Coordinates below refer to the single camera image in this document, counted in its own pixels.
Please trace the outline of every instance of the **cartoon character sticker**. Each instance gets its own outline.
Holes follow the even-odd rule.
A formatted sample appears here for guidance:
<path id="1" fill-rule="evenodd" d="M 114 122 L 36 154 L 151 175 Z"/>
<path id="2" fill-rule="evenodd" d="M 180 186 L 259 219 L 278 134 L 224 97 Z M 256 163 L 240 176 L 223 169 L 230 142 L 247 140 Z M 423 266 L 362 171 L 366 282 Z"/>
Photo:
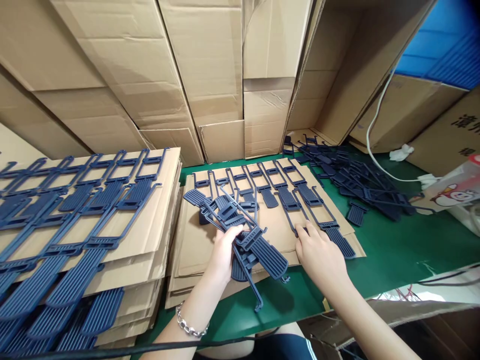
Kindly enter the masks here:
<path id="1" fill-rule="evenodd" d="M 442 207 L 452 207 L 472 200 L 477 194 L 473 190 L 456 191 L 457 186 L 457 184 L 448 185 L 437 196 L 433 197 L 431 201 Z"/>

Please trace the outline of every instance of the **green table surface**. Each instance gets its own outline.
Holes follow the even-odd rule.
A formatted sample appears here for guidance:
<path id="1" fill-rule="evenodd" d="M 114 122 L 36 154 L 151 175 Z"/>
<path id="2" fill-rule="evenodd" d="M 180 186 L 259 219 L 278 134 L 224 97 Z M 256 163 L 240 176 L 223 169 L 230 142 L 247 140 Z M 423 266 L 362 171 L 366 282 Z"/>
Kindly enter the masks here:
<path id="1" fill-rule="evenodd" d="M 358 153 L 359 158 L 366 155 Z M 204 170 L 236 167 L 280 158 L 265 156 L 250 160 L 236 160 L 181 170 L 180 181 L 187 175 Z M 380 164 L 401 179 L 415 179 L 425 174 L 419 168 L 403 162 L 392 162 L 388 155 L 377 156 Z M 398 182 L 404 191 L 418 192 L 418 182 Z M 348 199 L 326 179 L 325 191 L 346 216 Z M 432 275 L 452 271 L 480 261 L 480 239 L 452 217 L 447 211 L 433 215 L 402 216 L 393 222 L 376 210 L 364 217 L 362 227 L 355 234 L 366 252 L 366 257 L 347 260 L 348 274 L 364 298 L 412 284 Z M 290 281 L 283 284 L 267 278 L 257 284 L 263 298 L 263 308 L 254 312 L 256 298 L 250 288 L 244 289 L 218 304 L 204 340 L 234 339 L 284 324 L 312 317 L 325 311 L 320 291 L 301 266 L 288 269 Z M 137 339 L 138 344 L 150 344 L 160 334 L 175 313 L 175 308 L 163 309 L 164 290 L 155 327 Z"/>

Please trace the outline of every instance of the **black cable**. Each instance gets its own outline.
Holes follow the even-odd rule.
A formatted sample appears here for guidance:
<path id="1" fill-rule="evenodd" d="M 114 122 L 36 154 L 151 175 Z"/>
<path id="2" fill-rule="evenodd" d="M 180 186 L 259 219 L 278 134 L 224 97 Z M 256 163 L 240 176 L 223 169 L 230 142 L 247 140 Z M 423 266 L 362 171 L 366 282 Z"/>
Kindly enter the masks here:
<path id="1" fill-rule="evenodd" d="M 453 273 L 453 274 L 450 274 L 450 275 L 446 275 L 446 276 L 442 276 L 442 277 L 439 277 L 439 278 L 436 278 L 436 279 L 432 279 L 432 280 L 417 281 L 415 284 L 425 285 L 425 284 L 434 283 L 434 282 L 437 282 L 437 281 L 440 281 L 440 280 L 451 279 L 451 278 L 454 278 L 454 277 L 456 277 L 456 276 L 458 276 L 458 275 L 465 274 L 467 271 L 469 271 L 469 270 L 471 270 L 471 269 L 478 268 L 478 267 L 480 267 L 480 263 L 479 263 L 479 264 L 476 264 L 476 265 L 470 266 L 467 270 L 458 271 L 458 272 L 456 272 L 456 273 Z"/>
<path id="2" fill-rule="evenodd" d="M 112 359 L 112 358 L 121 358 L 128 355 L 137 355 L 150 353 L 160 350 L 171 350 L 171 349 L 184 349 L 184 348 L 193 348 L 198 346 L 203 347 L 217 347 L 228 344 L 240 343 L 242 341 L 252 340 L 262 340 L 274 335 L 280 328 L 277 327 L 272 332 L 268 334 L 254 337 L 254 336 L 243 336 L 235 339 L 224 340 L 224 341 L 179 341 L 179 342 L 161 342 L 154 343 L 150 345 L 140 345 L 140 346 L 131 346 L 131 347 L 121 347 L 116 349 L 93 349 L 93 350 L 80 350 L 80 351 L 51 351 L 44 352 L 43 354 L 30 355 L 24 357 L 14 357 L 14 356 L 3 356 L 2 359 L 22 359 L 22 360 L 88 360 L 88 359 Z"/>
<path id="3" fill-rule="evenodd" d="M 467 282 L 460 282 L 460 283 L 450 283 L 450 282 L 435 282 L 435 283 L 426 283 L 421 284 L 422 286 L 450 286 L 450 287 L 462 287 L 462 286 L 470 286 L 480 283 L 480 277 L 478 279 L 467 281 Z"/>

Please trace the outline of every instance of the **electrical wire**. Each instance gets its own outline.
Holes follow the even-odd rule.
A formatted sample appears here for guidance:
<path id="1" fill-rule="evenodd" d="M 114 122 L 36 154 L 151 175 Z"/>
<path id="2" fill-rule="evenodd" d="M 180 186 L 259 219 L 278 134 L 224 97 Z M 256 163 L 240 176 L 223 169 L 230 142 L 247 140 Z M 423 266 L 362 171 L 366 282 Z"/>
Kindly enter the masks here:
<path id="1" fill-rule="evenodd" d="M 280 328 L 277 327 L 272 332 L 268 334 L 254 337 L 254 336 L 243 336 L 235 339 L 224 340 L 224 341 L 179 341 L 179 342 L 161 342 L 154 343 L 150 345 L 140 345 L 140 346 L 131 346 L 131 347 L 121 347 L 115 349 L 93 349 L 93 350 L 76 350 L 76 351 L 51 351 L 44 352 L 42 354 L 24 356 L 24 357 L 15 357 L 15 356 L 2 356 L 2 359 L 22 359 L 22 360 L 89 360 L 89 359 L 113 359 L 121 358 L 129 355 L 137 355 L 144 353 L 151 353 L 161 350 L 172 350 L 172 349 L 184 349 L 184 348 L 193 348 L 198 346 L 203 347 L 218 347 L 228 344 L 240 343 L 247 340 L 258 341 L 265 338 L 268 338 L 274 335 Z"/>
<path id="2" fill-rule="evenodd" d="M 374 154 L 372 153 L 372 150 L 370 149 L 370 132 L 372 131 L 372 127 L 374 126 L 374 123 L 375 123 L 375 121 L 377 120 L 377 118 L 378 118 L 378 116 L 379 116 L 380 106 L 382 105 L 382 101 L 383 101 L 383 99 L 384 99 L 385 93 L 387 92 L 387 88 L 389 87 L 390 82 L 392 81 L 392 78 L 394 77 L 395 70 L 397 69 L 397 66 L 398 66 L 399 62 L 400 62 L 400 60 L 398 60 L 398 61 L 396 62 L 395 66 L 394 66 L 393 69 L 391 70 L 390 76 L 388 77 L 388 80 L 386 81 L 385 86 L 383 87 L 383 90 L 381 91 L 381 94 L 380 94 L 380 96 L 378 97 L 378 103 L 377 103 L 377 105 L 376 105 L 375 115 L 373 116 L 373 119 L 371 120 L 371 123 L 370 123 L 370 125 L 368 126 L 368 129 L 366 130 L 366 149 L 367 149 L 368 154 L 370 155 L 373 163 L 374 163 L 380 170 L 382 170 L 385 174 L 387 174 L 389 177 L 391 177 L 392 179 L 395 179 L 395 180 L 401 181 L 401 182 L 407 182 L 407 183 L 420 182 L 420 181 L 422 181 L 422 180 L 419 180 L 419 179 L 404 180 L 404 179 L 399 179 L 398 177 L 393 176 L 391 173 L 389 173 L 387 170 L 385 170 L 385 169 L 379 164 L 379 162 L 377 161 L 377 159 L 375 159 Z"/>
<path id="3" fill-rule="evenodd" d="M 470 266 L 467 270 L 461 270 L 461 271 L 455 272 L 453 274 L 442 276 L 442 277 L 432 279 L 432 280 L 417 281 L 415 284 L 425 285 L 425 284 L 429 284 L 429 283 L 435 283 L 435 282 L 440 281 L 440 280 L 451 279 L 451 278 L 454 278 L 458 275 L 465 274 L 466 272 L 470 271 L 471 269 L 475 269 L 475 268 L 478 268 L 478 267 L 480 267 L 480 263 Z"/>

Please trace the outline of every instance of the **white cable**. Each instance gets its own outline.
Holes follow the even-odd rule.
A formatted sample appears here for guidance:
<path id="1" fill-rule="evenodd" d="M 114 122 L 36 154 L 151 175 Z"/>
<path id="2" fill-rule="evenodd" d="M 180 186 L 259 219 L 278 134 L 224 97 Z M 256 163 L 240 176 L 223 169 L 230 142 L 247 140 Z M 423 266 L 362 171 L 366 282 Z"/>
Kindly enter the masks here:
<path id="1" fill-rule="evenodd" d="M 374 123 L 375 123 L 375 120 L 377 120 L 378 116 L 379 116 L 379 112 L 380 112 L 380 105 L 382 105 L 382 101 L 384 99 L 384 96 L 385 96 L 385 93 L 387 92 L 387 88 L 389 87 L 389 84 L 390 84 L 390 81 L 392 81 L 392 78 L 394 77 L 394 74 L 395 74 L 395 70 L 397 69 L 397 66 L 399 64 L 400 60 L 398 60 L 395 64 L 395 66 L 393 67 L 393 69 L 391 70 L 391 73 L 390 73 L 390 76 L 388 77 L 388 80 L 386 81 L 386 84 L 385 84 L 385 87 L 383 88 L 380 96 L 378 97 L 378 104 L 376 105 L 376 112 L 375 112 L 375 116 L 373 117 L 371 123 L 370 123 L 370 126 L 368 127 L 368 129 L 366 130 L 366 149 L 368 150 L 368 154 L 370 155 L 371 159 L 373 160 L 373 162 L 375 163 L 375 165 L 380 169 L 382 170 L 385 174 L 387 174 L 389 177 L 391 177 L 392 179 L 395 179 L 395 180 L 398 180 L 398 181 L 401 181 L 401 182 L 407 182 L 407 183 L 410 183 L 410 182 L 419 182 L 419 181 L 422 181 L 422 180 L 419 180 L 419 179 L 414 179 L 414 180 L 403 180 L 403 179 L 399 179 L 395 176 L 393 176 L 391 173 L 389 173 L 387 170 L 385 170 L 383 167 L 380 166 L 379 162 L 377 161 L 377 159 L 375 159 L 374 157 L 374 154 L 372 154 L 372 150 L 370 150 L 370 131 L 372 131 L 372 128 L 374 126 Z"/>

